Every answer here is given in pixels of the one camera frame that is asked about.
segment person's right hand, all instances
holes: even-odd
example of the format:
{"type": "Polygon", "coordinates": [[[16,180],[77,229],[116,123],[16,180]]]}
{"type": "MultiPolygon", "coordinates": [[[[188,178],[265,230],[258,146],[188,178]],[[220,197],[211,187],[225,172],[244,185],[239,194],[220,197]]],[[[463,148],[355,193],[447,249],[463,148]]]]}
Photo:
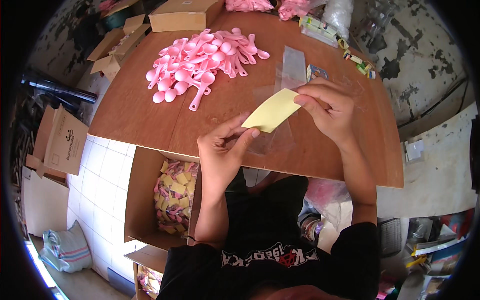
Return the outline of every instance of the person's right hand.
{"type": "Polygon", "coordinates": [[[341,92],[341,87],[321,77],[297,89],[300,94],[294,102],[301,105],[313,118],[317,128],[337,146],[350,140],[353,135],[353,100],[341,92]],[[323,108],[315,99],[329,105],[323,108]]]}

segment yellow paper card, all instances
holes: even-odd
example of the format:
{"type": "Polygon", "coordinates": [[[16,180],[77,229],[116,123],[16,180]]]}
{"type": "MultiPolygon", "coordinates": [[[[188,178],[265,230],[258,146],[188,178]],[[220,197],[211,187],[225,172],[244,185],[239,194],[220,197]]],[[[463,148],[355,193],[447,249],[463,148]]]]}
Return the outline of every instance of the yellow paper card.
{"type": "Polygon", "coordinates": [[[177,232],[174,228],[170,228],[170,227],[165,227],[165,231],[168,232],[169,234],[174,234],[175,232],[177,232]]]}
{"type": "Polygon", "coordinates": [[[183,208],[187,208],[190,206],[190,201],[188,200],[188,197],[180,199],[180,206],[183,208]]]}
{"type": "Polygon", "coordinates": [[[183,212],[184,215],[186,215],[187,217],[190,217],[190,208],[185,208],[184,210],[182,210],[181,212],[183,212]]]}
{"type": "Polygon", "coordinates": [[[181,195],[183,195],[183,193],[185,193],[185,189],[186,189],[186,187],[184,185],[181,185],[177,182],[172,183],[172,187],[170,188],[171,191],[177,192],[181,195]]]}
{"type": "Polygon", "coordinates": [[[178,203],[179,203],[179,199],[178,199],[178,198],[170,198],[170,200],[168,201],[168,203],[170,204],[170,206],[172,206],[173,204],[178,204],[178,203]]]}
{"type": "Polygon", "coordinates": [[[160,210],[161,210],[162,212],[165,212],[165,211],[167,210],[167,207],[168,207],[168,202],[167,202],[167,201],[164,201],[164,202],[162,203],[162,206],[160,207],[160,210]]]}
{"type": "Polygon", "coordinates": [[[187,189],[190,195],[192,195],[195,192],[195,181],[192,180],[189,183],[187,183],[187,189]]]}
{"type": "Polygon", "coordinates": [[[180,173],[179,175],[177,175],[177,181],[179,182],[179,184],[182,184],[182,185],[185,185],[188,183],[187,177],[185,177],[185,174],[183,173],[180,173]]]}
{"type": "Polygon", "coordinates": [[[175,228],[176,228],[179,232],[184,232],[184,231],[185,231],[185,227],[183,227],[182,224],[176,225],[175,228]]]}
{"type": "Polygon", "coordinates": [[[164,162],[163,162],[162,169],[160,170],[160,172],[165,173],[165,171],[166,171],[167,169],[168,169],[168,162],[164,161],[164,162]]]}
{"type": "Polygon", "coordinates": [[[163,217],[167,222],[171,222],[171,221],[172,221],[172,219],[170,219],[170,218],[168,217],[168,215],[167,215],[166,212],[162,212],[162,217],[163,217]]]}
{"type": "Polygon", "coordinates": [[[166,187],[169,187],[170,185],[173,184],[173,179],[170,175],[166,176],[163,178],[163,183],[165,184],[166,187]]]}
{"type": "Polygon", "coordinates": [[[301,106],[293,102],[297,92],[284,88],[262,103],[242,124],[244,128],[258,128],[272,133],[301,106]]]}
{"type": "Polygon", "coordinates": [[[158,199],[155,207],[158,208],[158,209],[162,209],[162,204],[163,204],[163,201],[165,200],[165,197],[164,196],[160,196],[160,198],[158,199]]]}

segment brown tabletop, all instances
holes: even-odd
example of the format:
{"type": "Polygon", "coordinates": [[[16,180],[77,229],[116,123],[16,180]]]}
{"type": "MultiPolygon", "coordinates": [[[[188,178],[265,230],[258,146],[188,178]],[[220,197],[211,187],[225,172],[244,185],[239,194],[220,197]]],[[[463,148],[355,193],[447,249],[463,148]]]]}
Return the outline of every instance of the brown tabletop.
{"type": "MultiPolygon", "coordinates": [[[[192,87],[171,103],[156,104],[157,89],[147,89],[146,73],[159,58],[158,52],[175,39],[199,33],[176,31],[150,33],[122,66],[103,97],[89,134],[143,147],[198,156],[196,140],[218,124],[258,106],[254,93],[275,84],[276,65],[282,62],[285,45],[305,53],[306,63],[327,71],[330,80],[354,94],[355,135],[372,166],[377,185],[403,187],[400,139],[390,99],[380,78],[362,75],[352,61],[333,48],[300,33],[295,22],[281,22],[266,13],[223,12],[210,26],[212,32],[238,27],[244,35],[255,34],[258,48],[270,53],[268,60],[244,65],[246,77],[230,78],[219,71],[196,112],[189,105],[197,89],[192,87]]],[[[351,50],[361,58],[362,54],[351,50]]],[[[340,152],[315,127],[303,109],[289,119],[290,149],[273,147],[265,156],[247,153],[244,165],[308,177],[343,180],[340,152]]]]}

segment person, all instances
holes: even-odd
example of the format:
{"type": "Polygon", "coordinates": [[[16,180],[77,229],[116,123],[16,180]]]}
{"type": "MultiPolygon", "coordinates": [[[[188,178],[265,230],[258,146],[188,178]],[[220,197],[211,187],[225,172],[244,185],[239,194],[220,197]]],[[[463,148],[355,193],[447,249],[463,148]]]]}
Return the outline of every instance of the person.
{"type": "Polygon", "coordinates": [[[240,126],[248,115],[237,116],[198,138],[202,205],[195,242],[169,249],[158,300],[376,298],[376,185],[353,133],[353,100],[323,78],[299,87],[298,93],[294,102],[341,153],[352,225],[328,254],[300,238],[297,219],[307,178],[290,176],[250,195],[240,166],[260,132],[240,126]],[[233,147],[225,146],[237,137],[233,147]]]}
{"type": "Polygon", "coordinates": [[[80,51],[79,61],[87,58],[103,39],[96,27],[96,24],[100,22],[102,12],[88,14],[89,8],[89,4],[86,2],[75,13],[78,24],[73,30],[72,37],[75,50],[80,51]]]}

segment forearm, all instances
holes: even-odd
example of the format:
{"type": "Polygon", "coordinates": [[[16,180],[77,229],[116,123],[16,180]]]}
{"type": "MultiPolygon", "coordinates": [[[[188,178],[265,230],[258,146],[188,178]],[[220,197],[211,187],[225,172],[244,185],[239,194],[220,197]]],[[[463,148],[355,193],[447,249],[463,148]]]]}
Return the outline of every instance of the forearm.
{"type": "Polygon", "coordinates": [[[228,234],[228,210],[225,193],[220,196],[202,195],[202,206],[195,227],[197,243],[206,243],[221,249],[228,234]]]}
{"type": "Polygon", "coordinates": [[[352,223],[370,221],[376,224],[377,187],[372,170],[355,137],[352,136],[338,147],[342,155],[345,184],[353,202],[352,223]]]}

